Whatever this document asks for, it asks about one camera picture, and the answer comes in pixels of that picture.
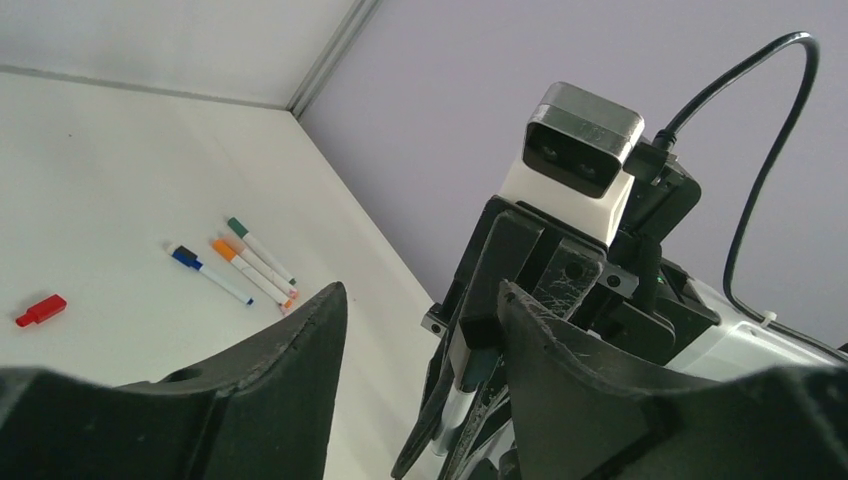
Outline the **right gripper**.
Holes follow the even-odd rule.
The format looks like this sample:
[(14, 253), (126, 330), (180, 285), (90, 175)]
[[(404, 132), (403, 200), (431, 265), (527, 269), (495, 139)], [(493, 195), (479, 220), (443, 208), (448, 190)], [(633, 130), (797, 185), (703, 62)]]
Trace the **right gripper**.
[[(445, 299), (427, 318), (441, 332), (429, 369), (435, 383), (391, 469), (403, 479), (431, 443), (443, 452), (462, 422), (461, 318), (494, 315), (500, 283), (524, 288), (555, 317), (659, 365), (681, 367), (697, 341), (719, 331), (720, 315), (693, 279), (662, 254), (662, 241), (698, 203), (701, 188), (684, 169), (665, 168), (654, 182), (634, 177), (618, 231), (605, 248), (523, 203), (493, 196), (474, 228)], [(466, 479), (512, 418), (504, 370), (476, 393), (438, 479)]]

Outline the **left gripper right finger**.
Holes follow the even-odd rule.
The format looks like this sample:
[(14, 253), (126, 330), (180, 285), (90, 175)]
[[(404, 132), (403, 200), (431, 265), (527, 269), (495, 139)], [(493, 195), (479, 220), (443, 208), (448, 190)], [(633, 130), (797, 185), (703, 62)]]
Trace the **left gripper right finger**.
[(847, 372), (729, 381), (641, 360), (500, 286), (504, 366), (526, 479), (843, 479)]

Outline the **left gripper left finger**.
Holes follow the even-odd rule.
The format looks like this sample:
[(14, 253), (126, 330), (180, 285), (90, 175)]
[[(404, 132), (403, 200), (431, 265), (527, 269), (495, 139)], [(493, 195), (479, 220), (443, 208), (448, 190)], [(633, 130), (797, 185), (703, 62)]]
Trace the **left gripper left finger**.
[(5, 479), (319, 479), (348, 323), (345, 286), (156, 382), (1, 372)]

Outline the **white pen black tip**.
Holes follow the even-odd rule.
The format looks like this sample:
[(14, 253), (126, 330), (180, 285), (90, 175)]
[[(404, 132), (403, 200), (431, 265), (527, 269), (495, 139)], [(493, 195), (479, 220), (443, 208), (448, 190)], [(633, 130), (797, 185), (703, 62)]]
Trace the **white pen black tip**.
[(498, 358), (499, 352), (494, 349), (474, 351), (460, 347), (457, 353), (448, 354), (447, 364), (453, 379), (449, 382), (440, 421), (430, 443), (436, 456), (444, 457), (449, 452), (453, 437), (469, 413), (476, 392), (493, 373)]

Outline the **black pen cap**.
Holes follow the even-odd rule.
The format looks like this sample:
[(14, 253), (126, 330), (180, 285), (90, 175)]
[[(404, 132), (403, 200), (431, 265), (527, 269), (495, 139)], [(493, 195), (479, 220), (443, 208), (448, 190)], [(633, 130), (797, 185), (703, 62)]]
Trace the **black pen cap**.
[(496, 315), (464, 317), (458, 327), (469, 350), (499, 350), (503, 347), (502, 325)]

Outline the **white marker orange tip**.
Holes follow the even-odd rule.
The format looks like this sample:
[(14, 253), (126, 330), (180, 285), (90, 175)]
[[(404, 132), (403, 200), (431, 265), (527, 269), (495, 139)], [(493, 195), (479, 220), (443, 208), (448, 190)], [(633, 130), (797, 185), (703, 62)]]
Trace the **white marker orange tip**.
[(292, 306), (293, 301), (286, 294), (239, 256), (223, 239), (214, 240), (211, 246), (223, 259), (270, 297), (281, 310)]

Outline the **thin white pen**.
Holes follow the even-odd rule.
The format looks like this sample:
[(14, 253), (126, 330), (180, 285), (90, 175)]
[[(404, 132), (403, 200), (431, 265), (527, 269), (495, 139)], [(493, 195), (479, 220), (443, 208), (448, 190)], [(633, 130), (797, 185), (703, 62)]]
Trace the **thin white pen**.
[(242, 240), (238, 239), (234, 235), (225, 235), (222, 238), (222, 241), (261, 275), (263, 275), (268, 281), (274, 284), (278, 290), (285, 293), (292, 300), (298, 299), (298, 290), (280, 274), (278, 274), (270, 265), (263, 261)]

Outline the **white pen blue tip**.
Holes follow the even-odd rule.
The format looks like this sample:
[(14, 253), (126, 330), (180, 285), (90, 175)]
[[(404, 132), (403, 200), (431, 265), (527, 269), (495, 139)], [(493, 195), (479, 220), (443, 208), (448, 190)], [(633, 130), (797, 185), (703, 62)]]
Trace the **white pen blue tip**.
[(243, 292), (231, 282), (224, 279), (206, 263), (203, 263), (196, 253), (194, 253), (192, 250), (188, 249), (184, 245), (168, 243), (165, 245), (165, 251), (171, 258), (184, 265), (185, 267), (194, 270), (200, 275), (204, 276), (206, 279), (208, 279), (209, 281), (223, 289), (225, 292), (227, 292), (229, 295), (231, 295), (233, 298), (237, 299), (241, 304), (245, 306), (252, 306), (254, 304), (255, 300), (252, 296)]

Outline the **white marker green end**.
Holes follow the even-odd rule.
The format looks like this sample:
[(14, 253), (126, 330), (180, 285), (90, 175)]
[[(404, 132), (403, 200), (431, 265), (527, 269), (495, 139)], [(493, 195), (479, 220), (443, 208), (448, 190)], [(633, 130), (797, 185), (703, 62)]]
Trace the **white marker green end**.
[(229, 217), (227, 225), (243, 243), (250, 247), (275, 273), (290, 285), (297, 283), (295, 277), (282, 265), (270, 250), (245, 227), (236, 217)]

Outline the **red pen cap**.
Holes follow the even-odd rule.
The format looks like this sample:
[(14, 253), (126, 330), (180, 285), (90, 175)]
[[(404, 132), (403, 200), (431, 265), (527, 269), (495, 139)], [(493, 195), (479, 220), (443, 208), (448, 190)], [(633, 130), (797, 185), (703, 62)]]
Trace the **red pen cap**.
[(15, 319), (18, 327), (25, 328), (33, 324), (41, 324), (67, 308), (67, 301), (58, 294), (51, 295), (34, 305)]

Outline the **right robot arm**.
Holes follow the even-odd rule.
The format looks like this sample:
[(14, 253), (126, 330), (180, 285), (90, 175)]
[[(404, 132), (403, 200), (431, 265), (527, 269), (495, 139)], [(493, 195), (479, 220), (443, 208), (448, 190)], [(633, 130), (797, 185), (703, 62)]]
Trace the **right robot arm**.
[(418, 419), (391, 475), (426, 448), (442, 479), (839, 479), (847, 355), (752, 320), (618, 231), (598, 199), (512, 164), (445, 299)]

